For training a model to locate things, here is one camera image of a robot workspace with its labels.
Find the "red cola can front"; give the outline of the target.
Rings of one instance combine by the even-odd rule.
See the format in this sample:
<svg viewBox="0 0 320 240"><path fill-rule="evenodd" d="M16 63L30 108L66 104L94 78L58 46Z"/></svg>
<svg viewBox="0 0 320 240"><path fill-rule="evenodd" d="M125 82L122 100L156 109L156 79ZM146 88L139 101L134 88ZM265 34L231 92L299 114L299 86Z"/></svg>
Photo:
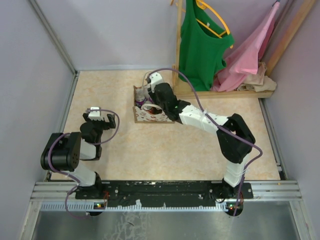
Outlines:
<svg viewBox="0 0 320 240"><path fill-rule="evenodd" d="M150 101L146 101L142 106L141 110L149 112L150 114L157 114L158 111L161 110L157 105L153 104Z"/></svg>

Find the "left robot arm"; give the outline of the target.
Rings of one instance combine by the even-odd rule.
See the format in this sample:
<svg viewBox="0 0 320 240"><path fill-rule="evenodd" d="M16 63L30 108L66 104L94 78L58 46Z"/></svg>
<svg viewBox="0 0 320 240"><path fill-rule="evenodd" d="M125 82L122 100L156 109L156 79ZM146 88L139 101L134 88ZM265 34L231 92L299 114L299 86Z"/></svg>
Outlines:
<svg viewBox="0 0 320 240"><path fill-rule="evenodd" d="M101 177L88 169L82 161L97 161L102 155L101 145L104 131L119 130L120 118L110 110L107 120L102 116L104 110L91 107L83 113L84 123L80 131L51 134L40 157L42 169L59 173L71 178L77 184L77 199L97 199L103 195L104 186Z"/></svg>

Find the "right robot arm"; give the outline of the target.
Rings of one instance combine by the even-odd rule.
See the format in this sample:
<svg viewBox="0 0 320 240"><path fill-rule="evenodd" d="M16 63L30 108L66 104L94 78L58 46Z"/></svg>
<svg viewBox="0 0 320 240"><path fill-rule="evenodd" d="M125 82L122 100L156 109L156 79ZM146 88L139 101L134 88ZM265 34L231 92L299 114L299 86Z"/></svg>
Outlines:
<svg viewBox="0 0 320 240"><path fill-rule="evenodd" d="M212 114L190 102L179 100L166 82L146 89L152 101L171 121L217 136L221 153L227 160L222 179L223 192L227 197L235 198L241 192L247 155L256 143L244 119L236 113L232 116Z"/></svg>

